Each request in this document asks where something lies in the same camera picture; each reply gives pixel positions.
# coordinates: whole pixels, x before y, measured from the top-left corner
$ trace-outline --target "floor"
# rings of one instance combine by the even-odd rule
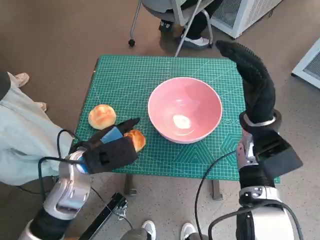
[[[48,115],[63,128],[74,130],[95,62],[101,54],[172,56],[176,45],[161,38],[159,20],[142,10],[135,31],[136,46],[128,47],[137,0],[0,0],[0,71],[28,72],[23,91],[35,101],[49,104]],[[236,41],[255,51],[265,62],[276,87],[276,108],[282,113],[280,132],[304,162],[303,168],[285,175],[277,187],[296,213],[305,239],[320,235],[320,90],[290,73],[320,36],[318,0],[284,0],[271,18],[265,17]],[[229,40],[214,29],[216,40]],[[216,49],[183,49],[182,56],[220,58]],[[157,239],[177,240],[183,223],[194,218],[198,179],[140,175],[138,195],[129,199],[127,217],[134,227],[152,219]],[[124,175],[99,174],[93,186],[107,200],[122,192]],[[27,187],[38,190],[36,182]],[[239,207],[237,182],[221,183],[224,200],[213,201],[209,182],[199,199],[204,232],[216,217]],[[1,238],[17,239],[41,207],[37,195],[0,184]],[[73,222],[68,235],[79,236],[103,208],[92,194]],[[120,239],[124,221],[109,221],[95,240]],[[235,219],[215,230],[215,239],[235,239]]]

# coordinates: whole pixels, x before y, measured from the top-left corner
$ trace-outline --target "cutting mat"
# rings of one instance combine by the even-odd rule
[[[164,139],[151,124],[147,104],[151,92],[165,80],[193,77],[212,86],[221,98],[219,126],[193,144],[176,144]],[[187,178],[202,178],[218,157],[235,150],[241,138],[238,116],[245,109],[242,79],[228,59],[102,55],[92,76],[76,134],[89,139],[96,131],[88,114],[98,104],[111,105],[117,123],[140,117],[136,126],[146,137],[146,146],[131,165],[115,172]],[[221,160],[209,179],[238,180],[235,155]]]

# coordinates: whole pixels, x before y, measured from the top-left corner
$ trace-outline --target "chair wheel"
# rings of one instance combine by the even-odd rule
[[[133,47],[133,46],[136,44],[136,42],[135,42],[135,40],[130,39],[130,40],[128,41],[128,44],[129,44],[130,47]]]

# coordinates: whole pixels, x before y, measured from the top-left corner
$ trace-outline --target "pink bowl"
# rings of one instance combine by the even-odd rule
[[[166,139],[178,144],[195,143],[218,126],[222,103],[208,84],[191,77],[176,77],[157,86],[150,95],[148,114]]]

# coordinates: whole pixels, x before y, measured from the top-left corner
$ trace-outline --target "sneaker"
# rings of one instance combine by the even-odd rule
[[[35,104],[36,104],[37,106],[39,106],[39,108],[41,108],[44,112],[47,111],[47,104],[46,104],[46,103],[38,101],[38,102],[36,102]]]
[[[16,81],[18,83],[18,88],[21,88],[22,86],[26,85],[26,83],[29,81],[29,75],[26,72],[19,73],[17,75],[14,75],[16,78]]]
[[[151,235],[151,240],[156,240],[156,225],[153,221],[145,221],[142,224],[142,228],[145,229]]]
[[[185,223],[182,226],[181,233],[180,233],[180,240],[185,240],[189,237],[190,234],[196,233],[196,228],[189,222]]]
[[[183,45],[193,49],[206,49],[209,46],[209,39],[200,37],[198,39],[190,39],[185,37]]]
[[[159,31],[162,33],[169,33],[172,31],[172,27],[173,27],[174,23],[173,22],[169,22],[169,21],[163,21],[161,20],[160,25],[159,25]]]

